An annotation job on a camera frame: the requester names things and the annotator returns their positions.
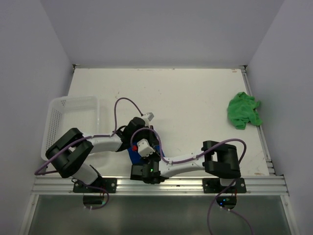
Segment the blue towel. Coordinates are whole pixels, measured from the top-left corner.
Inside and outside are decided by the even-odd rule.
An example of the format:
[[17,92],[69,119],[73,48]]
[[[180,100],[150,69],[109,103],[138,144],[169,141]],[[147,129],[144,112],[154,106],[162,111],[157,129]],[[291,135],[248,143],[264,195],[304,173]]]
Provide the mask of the blue towel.
[[152,159],[160,161],[161,154],[164,155],[160,136],[152,125],[139,128],[131,135],[127,151],[134,165],[147,164]]

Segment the green towel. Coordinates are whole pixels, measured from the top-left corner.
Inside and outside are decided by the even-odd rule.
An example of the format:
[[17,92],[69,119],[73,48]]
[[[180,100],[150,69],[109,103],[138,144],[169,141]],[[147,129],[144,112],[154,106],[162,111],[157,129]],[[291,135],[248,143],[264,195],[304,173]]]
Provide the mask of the green towel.
[[253,126],[261,126],[263,121],[257,109],[261,102],[245,92],[237,93],[229,102],[227,117],[230,123],[238,130],[245,130],[250,123]]

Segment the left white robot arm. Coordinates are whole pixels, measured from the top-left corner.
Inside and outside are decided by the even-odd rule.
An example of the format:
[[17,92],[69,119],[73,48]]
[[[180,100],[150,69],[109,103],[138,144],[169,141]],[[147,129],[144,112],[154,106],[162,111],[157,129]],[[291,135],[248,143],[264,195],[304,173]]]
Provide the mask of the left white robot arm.
[[160,158],[160,141],[142,117],[134,117],[128,125],[112,134],[87,136],[78,128],[63,134],[45,153],[48,163],[62,178],[73,178],[84,183],[90,192],[104,186],[100,173],[85,163],[86,158],[98,152],[122,152],[127,150],[132,162],[131,179],[148,184],[163,181],[157,169]]

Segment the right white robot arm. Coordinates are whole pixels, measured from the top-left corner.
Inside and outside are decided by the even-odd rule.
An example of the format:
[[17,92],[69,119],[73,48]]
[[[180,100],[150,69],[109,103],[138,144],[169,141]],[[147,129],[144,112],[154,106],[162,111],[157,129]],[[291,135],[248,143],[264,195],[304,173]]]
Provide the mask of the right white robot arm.
[[160,145],[150,145],[143,139],[130,149],[130,155],[139,157],[132,164],[130,179],[146,184],[160,184],[182,173],[203,170],[219,178],[221,191],[229,192],[235,187],[234,179],[241,177],[237,148],[227,143],[205,141],[201,151],[166,158]]

